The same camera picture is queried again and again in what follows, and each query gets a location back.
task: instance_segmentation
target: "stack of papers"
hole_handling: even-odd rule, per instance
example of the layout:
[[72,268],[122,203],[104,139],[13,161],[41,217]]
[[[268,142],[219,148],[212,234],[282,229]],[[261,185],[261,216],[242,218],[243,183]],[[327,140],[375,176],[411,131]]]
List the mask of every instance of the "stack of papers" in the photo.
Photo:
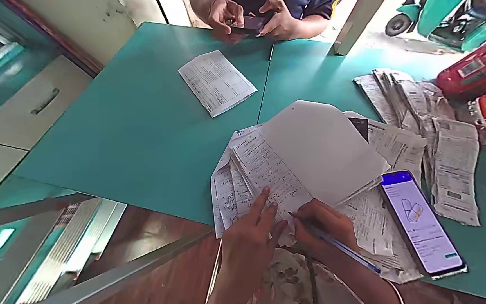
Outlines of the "stack of papers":
[[[299,100],[267,123],[234,132],[211,177],[217,237],[270,185],[270,201],[279,204],[276,220],[291,223],[287,211],[316,197],[352,219],[358,246],[384,278],[416,280],[422,274],[376,186],[381,174],[396,170],[410,170],[419,182],[427,140],[368,120],[367,143],[347,117],[368,120]],[[287,229],[280,245],[291,245],[291,234]]]
[[[347,111],[347,117],[362,117]],[[404,129],[368,120],[369,144],[391,165],[390,171],[409,170],[421,182],[421,162],[427,140]],[[414,259],[389,211],[384,207],[378,188],[361,192],[337,211],[354,222],[357,245],[362,254],[382,269],[382,277],[405,283],[421,278]]]
[[178,72],[211,117],[258,91],[220,51],[199,55]]
[[[427,139],[423,168],[436,213],[479,226],[473,183],[479,151],[475,126],[455,120],[455,111],[438,87],[417,83],[406,73],[375,69],[354,81],[388,125]],[[440,121],[453,129],[439,127]],[[419,170],[410,171],[420,174]]]
[[292,245],[289,211],[312,198],[335,208],[376,186],[389,168],[340,110],[298,100],[267,123],[233,134],[211,177],[217,237],[268,185],[269,202],[279,205],[275,219],[289,222],[279,243]]

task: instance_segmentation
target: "sleeve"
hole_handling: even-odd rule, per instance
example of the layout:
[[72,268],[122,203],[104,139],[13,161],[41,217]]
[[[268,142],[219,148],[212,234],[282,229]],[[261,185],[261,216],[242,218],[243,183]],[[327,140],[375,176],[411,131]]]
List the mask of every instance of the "sleeve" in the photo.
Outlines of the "sleeve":
[[302,18],[310,15],[320,15],[330,20],[331,13],[333,12],[333,2],[335,0],[310,0],[307,7],[303,10]]

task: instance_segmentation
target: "pen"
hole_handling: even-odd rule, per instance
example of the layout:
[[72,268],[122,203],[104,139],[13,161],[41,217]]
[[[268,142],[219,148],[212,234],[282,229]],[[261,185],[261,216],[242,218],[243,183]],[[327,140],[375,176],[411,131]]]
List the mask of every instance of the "pen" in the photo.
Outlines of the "pen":
[[271,57],[273,56],[273,47],[275,46],[275,43],[271,45],[271,52],[269,53],[269,61],[271,61]]
[[299,218],[301,223],[303,223],[303,225],[305,226],[305,228],[307,228],[307,230],[309,230],[309,232],[314,235],[316,238],[321,238],[323,239],[324,241],[328,242],[329,244],[337,247],[341,252],[344,252],[347,256],[349,256],[350,258],[356,260],[357,262],[359,262],[361,265],[369,268],[370,270],[372,270],[373,272],[375,272],[376,274],[380,275],[380,273],[382,272],[382,270],[380,269],[380,267],[372,264],[371,262],[369,262],[368,260],[366,260],[364,257],[362,257],[360,254],[358,254],[357,252],[353,251],[350,249],[350,247],[344,245],[343,243],[337,241],[336,239],[334,239],[331,235],[325,233],[324,231],[321,231],[320,229],[318,229],[316,226],[312,225],[311,223]]

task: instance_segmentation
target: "smartphone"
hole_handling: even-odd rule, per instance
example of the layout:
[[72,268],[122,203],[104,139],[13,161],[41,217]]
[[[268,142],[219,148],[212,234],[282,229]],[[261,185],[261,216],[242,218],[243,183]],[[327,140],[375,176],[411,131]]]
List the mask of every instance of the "smartphone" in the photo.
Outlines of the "smartphone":
[[382,175],[386,204],[418,266],[433,280],[468,272],[410,171]]
[[232,28],[232,33],[242,33],[256,36],[262,31],[270,18],[244,16],[243,19],[245,24],[242,28],[230,26]]

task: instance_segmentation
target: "teal tabletop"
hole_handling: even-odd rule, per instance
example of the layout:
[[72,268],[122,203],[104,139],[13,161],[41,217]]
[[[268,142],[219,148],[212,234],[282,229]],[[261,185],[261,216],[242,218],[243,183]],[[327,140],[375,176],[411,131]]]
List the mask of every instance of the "teal tabletop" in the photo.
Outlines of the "teal tabletop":
[[[305,40],[274,46],[260,122],[269,120],[298,99],[329,103],[342,111],[352,110],[378,120],[370,102],[352,82],[354,77],[368,75],[374,68],[392,68],[409,73],[417,80],[432,79],[451,65],[440,56],[413,52],[391,54],[377,49],[355,49],[345,57],[327,56],[329,48],[330,44]],[[432,283],[486,298],[486,148],[479,155],[475,184],[481,227],[464,226],[438,217],[466,259],[469,273]]]
[[[258,89],[211,118],[177,70],[220,50]],[[16,169],[23,178],[213,224],[210,177],[234,130],[255,125],[271,42],[144,23]]]

